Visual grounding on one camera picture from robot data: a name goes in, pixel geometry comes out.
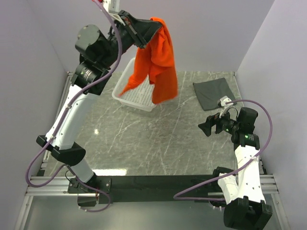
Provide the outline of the orange t shirt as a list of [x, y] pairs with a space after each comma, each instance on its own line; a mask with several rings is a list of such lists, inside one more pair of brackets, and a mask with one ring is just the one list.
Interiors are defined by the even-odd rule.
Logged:
[[120, 96], [137, 88], [149, 77], [149, 83], [154, 85], [152, 103], [160, 104], [177, 96], [177, 74], [172, 40], [166, 23], [157, 17], [150, 20], [161, 23], [162, 27], [146, 48], [137, 49], [134, 72]]

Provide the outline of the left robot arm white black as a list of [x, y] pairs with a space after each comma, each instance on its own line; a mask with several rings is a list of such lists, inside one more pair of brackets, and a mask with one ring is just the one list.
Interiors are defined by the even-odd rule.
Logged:
[[118, 16], [111, 21], [108, 37], [93, 24], [78, 32], [75, 48], [80, 63], [71, 79], [67, 99], [52, 128], [36, 139], [53, 158], [72, 170], [86, 193], [95, 189], [97, 176], [85, 160], [85, 149], [75, 142], [77, 132], [112, 76], [110, 67], [118, 64], [131, 46], [145, 48], [162, 28], [158, 21], [136, 19], [126, 11], [120, 11]]

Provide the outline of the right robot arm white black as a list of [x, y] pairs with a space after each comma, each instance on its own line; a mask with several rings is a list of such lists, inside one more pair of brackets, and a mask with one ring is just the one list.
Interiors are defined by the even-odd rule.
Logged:
[[224, 225], [236, 230], [262, 230], [272, 216], [260, 183], [260, 140], [253, 133], [257, 117], [257, 111], [242, 107], [235, 120], [225, 112], [198, 125], [206, 136], [211, 135], [212, 127], [216, 134], [231, 134], [238, 171], [230, 175], [229, 169], [218, 167], [210, 181], [212, 189], [222, 191], [225, 198]]

